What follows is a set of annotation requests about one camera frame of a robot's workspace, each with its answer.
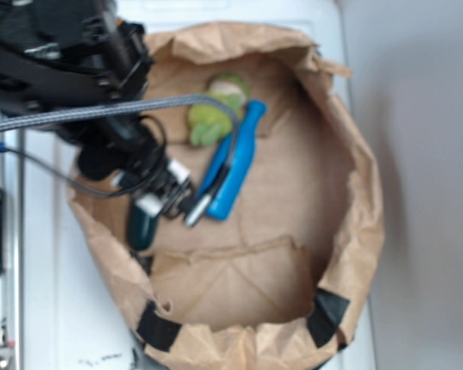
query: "brown paper bag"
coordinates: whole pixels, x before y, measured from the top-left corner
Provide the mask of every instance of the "brown paper bag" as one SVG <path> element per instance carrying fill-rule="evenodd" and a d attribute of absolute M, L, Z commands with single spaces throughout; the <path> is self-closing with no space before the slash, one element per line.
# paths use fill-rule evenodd
<path fill-rule="evenodd" d="M 308 369 L 353 340 L 384 239 L 379 173 L 337 96 L 350 71 L 301 32 L 211 23 L 147 36 L 147 99 L 242 75 L 268 106 L 227 222 L 161 220 L 148 274 L 125 241 L 128 199 L 76 193 L 72 209 L 127 325 L 171 369 Z M 190 148 L 186 109 L 154 114 L 199 183 L 215 150 Z"/>

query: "green plush toy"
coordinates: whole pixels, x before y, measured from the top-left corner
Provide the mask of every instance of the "green plush toy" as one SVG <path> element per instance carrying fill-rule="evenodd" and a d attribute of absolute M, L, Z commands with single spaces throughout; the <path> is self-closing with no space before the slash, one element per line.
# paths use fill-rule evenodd
<path fill-rule="evenodd" d="M 240 76 L 230 72 L 219 73 L 211 79 L 204 94 L 230 106 L 243 119 L 250 90 Z M 196 104 L 189 109 L 188 125 L 191 144 L 195 146 L 217 143 L 232 131 L 230 118 L 221 110 L 205 104 Z"/>

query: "white wall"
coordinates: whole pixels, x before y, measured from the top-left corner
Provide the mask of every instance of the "white wall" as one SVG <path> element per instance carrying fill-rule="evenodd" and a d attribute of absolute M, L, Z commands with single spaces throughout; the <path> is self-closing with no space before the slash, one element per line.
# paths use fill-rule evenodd
<path fill-rule="evenodd" d="M 341 0 L 353 114 L 380 163 L 381 370 L 463 369 L 463 0 Z"/>

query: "blue handle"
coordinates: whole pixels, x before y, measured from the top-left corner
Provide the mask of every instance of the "blue handle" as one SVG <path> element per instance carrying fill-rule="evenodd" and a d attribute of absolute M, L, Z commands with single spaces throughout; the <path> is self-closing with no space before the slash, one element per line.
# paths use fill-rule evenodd
<path fill-rule="evenodd" d="M 233 204 L 238 196 L 247 172 L 252 164 L 255 153 L 255 129 L 259 120 L 264 115 L 266 106 L 258 100 L 251 100 L 247 107 L 247 114 L 238 131 L 235 156 L 231 165 L 230 173 L 218 191 L 213 202 L 210 204 L 207 215 L 218 220 L 226 220 L 232 211 Z M 216 150 L 215 156 L 204 177 L 198 197 L 212 184 L 218 174 L 221 165 L 228 155 L 228 148 L 232 141 L 231 135 L 226 136 Z"/>

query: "dark green object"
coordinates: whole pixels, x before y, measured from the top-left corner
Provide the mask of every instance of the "dark green object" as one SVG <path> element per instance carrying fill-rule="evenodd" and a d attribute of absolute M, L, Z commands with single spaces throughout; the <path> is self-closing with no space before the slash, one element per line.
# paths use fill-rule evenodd
<path fill-rule="evenodd" d="M 127 241 L 132 249 L 141 252 L 152 245 L 158 218 L 158 216 L 151 217 L 134 202 L 132 203 L 127 225 Z"/>

